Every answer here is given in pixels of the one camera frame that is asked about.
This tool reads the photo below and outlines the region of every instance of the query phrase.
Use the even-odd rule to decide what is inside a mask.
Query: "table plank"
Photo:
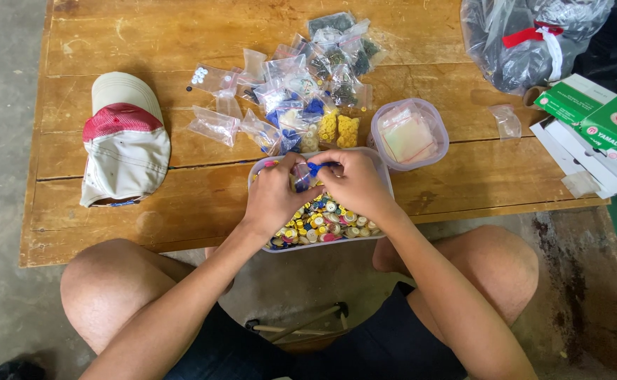
[[[170,165],[197,166],[258,160],[264,157],[259,147],[239,133],[236,144],[229,148],[186,129],[194,117],[191,105],[214,108],[213,97],[204,91],[188,93],[186,83],[190,72],[160,72],[137,74],[156,92],[162,107],[166,128],[172,142]],[[42,137],[37,175],[43,178],[83,176],[87,152],[81,133],[85,120],[91,116],[90,89],[96,76],[48,78],[44,82]],[[420,97],[438,108],[451,141],[497,139],[498,131],[487,106],[516,104],[516,113],[523,125],[531,125],[543,117],[543,112],[523,108],[521,100],[495,90],[482,79],[474,64],[395,65],[377,68],[365,82],[374,88],[375,109],[408,97]],[[253,108],[253,103],[238,99],[241,108]],[[345,109],[350,116],[362,117],[360,144],[365,145],[374,110]],[[532,135],[528,128],[523,134]]]
[[[81,179],[36,183],[23,265],[61,264],[94,243],[126,238],[163,252],[222,241],[245,211],[252,164],[170,170],[138,205],[84,208]],[[396,201],[415,222],[605,204],[576,201],[561,169],[535,137],[459,142],[438,163],[391,176]]]
[[[46,74],[172,72],[198,62],[241,66],[243,48],[271,53],[296,32],[307,34],[307,20],[348,9],[357,20],[372,21],[372,36],[391,52],[383,64],[470,62],[459,7],[460,0],[59,0]]]

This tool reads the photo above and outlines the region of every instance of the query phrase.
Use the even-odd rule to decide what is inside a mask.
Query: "white cap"
[[[83,128],[88,160],[81,205],[143,200],[161,185],[170,160],[156,95],[139,78],[110,72],[93,83],[92,104],[94,116]]]

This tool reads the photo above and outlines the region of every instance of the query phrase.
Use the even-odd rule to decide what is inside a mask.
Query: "plastic tub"
[[[412,170],[416,168],[421,168],[422,166],[434,164],[435,162],[441,160],[444,155],[447,154],[447,150],[449,149],[449,135],[447,134],[447,129],[444,127],[444,123],[442,123],[442,117],[439,116],[439,112],[429,102],[415,97],[394,101],[393,103],[388,103],[383,107],[379,108],[377,113],[374,114],[374,117],[372,118],[371,129],[369,135],[367,136],[367,146],[376,151],[379,151],[378,147],[382,146],[381,136],[379,134],[379,118],[386,112],[408,100],[414,101],[416,107],[430,113],[437,120],[437,126],[434,130],[431,131],[431,133],[437,140],[437,155],[427,160],[414,162],[413,164],[399,164],[395,160],[390,158],[388,154],[386,154],[385,150],[382,150],[383,152],[380,153],[381,159],[391,169],[391,173],[405,172],[407,170]]]
[[[379,177],[381,178],[381,181],[383,182],[383,185],[386,186],[388,188],[388,191],[391,192],[391,195],[393,195],[393,186],[391,184],[391,178],[388,175],[388,167],[386,166],[386,163],[383,160],[381,160],[381,157],[377,151],[369,149],[367,147],[347,148],[347,150],[361,151],[366,156],[371,158],[372,162],[374,162],[374,167],[377,169],[377,173],[379,174]],[[312,153],[303,153],[302,156],[304,156],[305,158],[311,158],[318,153],[320,152],[316,151]],[[250,170],[250,175],[247,176],[247,188],[249,189],[250,185],[252,184],[252,177],[254,177],[254,175],[257,174],[259,170],[262,170],[264,168],[264,162],[273,161],[273,160],[280,161],[283,159],[283,157],[285,156],[267,157],[267,158],[263,158],[262,160],[257,161],[257,163],[254,164],[254,166]],[[287,252],[287,251],[296,251],[297,249],[302,249],[302,248],[321,247],[321,246],[326,246],[328,244],[344,243],[346,241],[372,240],[372,239],[380,239],[383,237],[385,237],[385,234],[380,233],[377,236],[368,236],[365,238],[356,237],[353,239],[339,239],[335,241],[323,241],[323,242],[318,242],[315,244],[308,244],[305,246],[296,246],[296,247],[285,248],[285,249],[269,249],[267,247],[262,247],[262,249],[266,252]]]

